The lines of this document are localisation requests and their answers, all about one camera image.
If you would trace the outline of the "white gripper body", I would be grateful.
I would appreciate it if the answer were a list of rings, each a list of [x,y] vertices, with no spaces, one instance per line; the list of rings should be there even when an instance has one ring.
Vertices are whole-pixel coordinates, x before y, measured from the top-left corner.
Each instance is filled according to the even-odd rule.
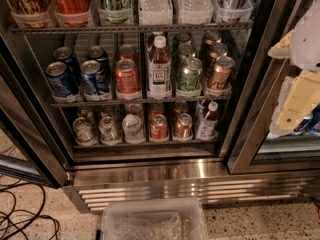
[[[290,42],[291,62],[302,70],[320,70],[320,0],[297,22]]]

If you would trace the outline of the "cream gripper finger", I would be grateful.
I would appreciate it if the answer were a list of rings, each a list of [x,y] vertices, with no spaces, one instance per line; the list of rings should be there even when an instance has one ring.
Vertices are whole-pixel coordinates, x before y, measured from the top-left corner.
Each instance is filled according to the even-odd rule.
[[[291,57],[290,43],[294,30],[285,34],[279,42],[268,50],[268,56],[275,59],[286,59]]]
[[[283,81],[271,117],[272,135],[291,133],[320,104],[320,74],[303,70],[297,77],[287,76]]]

